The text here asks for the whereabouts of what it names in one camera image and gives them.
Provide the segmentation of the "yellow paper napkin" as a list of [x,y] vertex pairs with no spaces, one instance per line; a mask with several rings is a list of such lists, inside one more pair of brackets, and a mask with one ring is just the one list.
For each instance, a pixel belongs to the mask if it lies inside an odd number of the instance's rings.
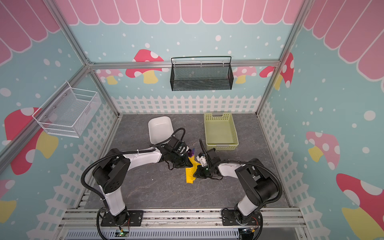
[[195,174],[198,166],[200,166],[201,164],[196,161],[195,156],[189,157],[189,160],[190,160],[190,162],[192,163],[193,166],[190,167],[190,168],[186,168],[185,169],[185,172],[186,172],[186,183],[187,184],[193,184],[194,181],[196,180],[196,177],[194,177],[194,174]]

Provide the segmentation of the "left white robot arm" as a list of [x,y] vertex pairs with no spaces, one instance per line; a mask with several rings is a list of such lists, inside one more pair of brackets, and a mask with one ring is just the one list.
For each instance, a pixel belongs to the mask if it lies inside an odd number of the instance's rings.
[[137,167],[165,162],[169,169],[190,168],[189,155],[192,150],[185,142],[170,137],[166,142],[151,145],[148,149],[119,151],[112,149],[104,158],[91,168],[92,176],[98,184],[97,194],[113,217],[128,216],[127,207],[122,197],[121,186],[128,171]]

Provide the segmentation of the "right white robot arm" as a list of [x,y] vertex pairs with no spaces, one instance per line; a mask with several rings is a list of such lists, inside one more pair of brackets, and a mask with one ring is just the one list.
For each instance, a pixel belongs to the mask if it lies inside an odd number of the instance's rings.
[[234,207],[233,215],[239,222],[258,213],[265,205],[277,202],[283,194],[279,178],[257,158],[245,162],[223,161],[216,150],[211,149],[200,153],[197,162],[195,178],[220,181],[231,177],[239,180],[245,192]]

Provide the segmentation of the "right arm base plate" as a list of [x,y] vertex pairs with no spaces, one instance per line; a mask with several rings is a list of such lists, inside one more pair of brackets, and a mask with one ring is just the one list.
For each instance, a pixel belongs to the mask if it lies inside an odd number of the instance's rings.
[[221,211],[223,226],[262,226],[261,212],[252,212],[244,216],[239,210],[224,208]]

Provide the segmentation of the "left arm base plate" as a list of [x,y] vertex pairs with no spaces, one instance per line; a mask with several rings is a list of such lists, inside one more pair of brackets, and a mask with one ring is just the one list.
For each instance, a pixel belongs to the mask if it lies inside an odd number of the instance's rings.
[[143,220],[144,211],[127,210],[122,211],[117,216],[111,213],[104,214],[101,221],[102,227],[140,227]]

